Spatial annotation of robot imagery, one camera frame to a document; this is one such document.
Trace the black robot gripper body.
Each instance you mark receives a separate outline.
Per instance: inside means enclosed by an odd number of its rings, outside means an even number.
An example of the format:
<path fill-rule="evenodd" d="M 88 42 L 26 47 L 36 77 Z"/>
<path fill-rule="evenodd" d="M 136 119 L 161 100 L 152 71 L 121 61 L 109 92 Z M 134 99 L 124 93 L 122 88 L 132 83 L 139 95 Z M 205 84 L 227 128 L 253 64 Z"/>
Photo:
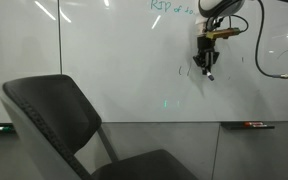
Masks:
<path fill-rule="evenodd" d="M 200 36 L 197 38 L 197 54 L 205 60 L 206 68 L 206 53 L 215 50 L 215 41 L 207 38 L 206 36 Z"/>

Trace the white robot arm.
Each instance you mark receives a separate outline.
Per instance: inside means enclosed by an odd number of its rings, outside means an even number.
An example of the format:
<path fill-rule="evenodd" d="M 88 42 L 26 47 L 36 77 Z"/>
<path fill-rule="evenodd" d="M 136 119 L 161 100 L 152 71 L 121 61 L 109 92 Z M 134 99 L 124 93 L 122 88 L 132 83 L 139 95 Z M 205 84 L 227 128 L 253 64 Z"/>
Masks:
<path fill-rule="evenodd" d="M 237 27 L 219 30 L 225 17 L 234 16 L 244 5 L 245 0 L 198 0 L 199 10 L 196 19 L 197 54 L 194 62 L 201 68 L 202 74 L 212 79 L 211 68 L 216 63 L 219 53 L 215 42 L 219 38 L 228 39 L 242 33 Z"/>

